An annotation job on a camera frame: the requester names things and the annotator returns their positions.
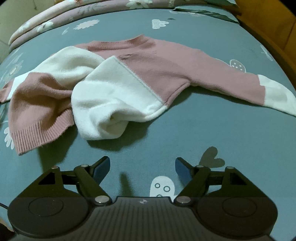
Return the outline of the pink and white knit sweater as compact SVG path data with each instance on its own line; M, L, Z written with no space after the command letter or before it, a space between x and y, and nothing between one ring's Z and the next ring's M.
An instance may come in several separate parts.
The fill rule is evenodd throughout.
M88 141L119 138L130 121L165 112L189 86L295 115L295 96L263 75L198 49L144 35L69 46L1 89L9 131L22 155L77 126Z

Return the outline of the blue floral bed sheet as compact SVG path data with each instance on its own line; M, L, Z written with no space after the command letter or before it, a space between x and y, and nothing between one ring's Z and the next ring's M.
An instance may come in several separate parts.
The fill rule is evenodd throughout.
M261 44L235 23L137 9L89 17L97 20L79 29L80 21L45 32L11 52L1 63L1 84L35 68L60 49L93 40L118 41L138 35L180 43L261 74L292 89L278 63ZM295 235L295 118L199 87L189 87L162 116L148 123L129 123L115 140L86 142L75 127L54 143L19 156L11 148L5 113L1 114L1 203L9 205L32 181L54 165L71 170L109 156L111 169L102 188L111 196L155 196L152 184L168 181L177 195L182 184L175 159L204 162L209 147L218 151L217 170L234 166L269 196L278 208L273 236Z

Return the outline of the wooden headboard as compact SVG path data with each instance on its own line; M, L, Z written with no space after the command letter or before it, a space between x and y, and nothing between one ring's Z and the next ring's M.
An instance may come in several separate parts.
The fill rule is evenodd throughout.
M283 58L295 78L295 14L281 1L237 1L240 20L256 31Z

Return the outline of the blue lower pillow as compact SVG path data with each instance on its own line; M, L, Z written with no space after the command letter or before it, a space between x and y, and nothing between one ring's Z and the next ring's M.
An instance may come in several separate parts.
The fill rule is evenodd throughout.
M172 13L188 13L192 16L209 16L232 23L239 23L238 19L228 10L212 5L184 5L177 6Z

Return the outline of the blue pillow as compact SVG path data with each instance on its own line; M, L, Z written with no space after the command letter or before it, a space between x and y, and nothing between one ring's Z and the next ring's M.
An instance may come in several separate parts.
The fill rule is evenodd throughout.
M238 19L228 10L212 5L184 5L177 6L172 13L188 13L192 16L209 16L232 23L239 23Z
M237 6L235 0L205 0L205 2L217 6Z

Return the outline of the pink floral folded quilt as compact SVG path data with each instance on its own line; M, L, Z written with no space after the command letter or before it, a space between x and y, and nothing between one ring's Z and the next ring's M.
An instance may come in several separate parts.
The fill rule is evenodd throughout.
M10 37L9 39L9 46L12 44L14 40L20 37L22 34L28 32L29 30L33 29L37 25L52 19L66 11L71 9L84 6L87 4L96 3L95 0L66 0L66 1L59 1L54 6L49 7L48 9L42 11L41 13L33 16L29 20L27 20L24 24L22 24Z

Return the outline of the blue upper pillow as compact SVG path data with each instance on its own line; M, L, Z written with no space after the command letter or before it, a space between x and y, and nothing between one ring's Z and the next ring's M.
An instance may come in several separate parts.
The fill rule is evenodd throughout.
M205 0L205 2L217 6L237 6L235 0Z

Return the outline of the mauve floral folded quilt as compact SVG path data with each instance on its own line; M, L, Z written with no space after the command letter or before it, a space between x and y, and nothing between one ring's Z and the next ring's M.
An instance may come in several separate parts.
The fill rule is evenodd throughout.
M44 32L89 16L133 9L174 9L176 6L205 3L205 1L97 1L96 3L66 11L37 25L14 40L10 45L9 51L13 51L20 45Z

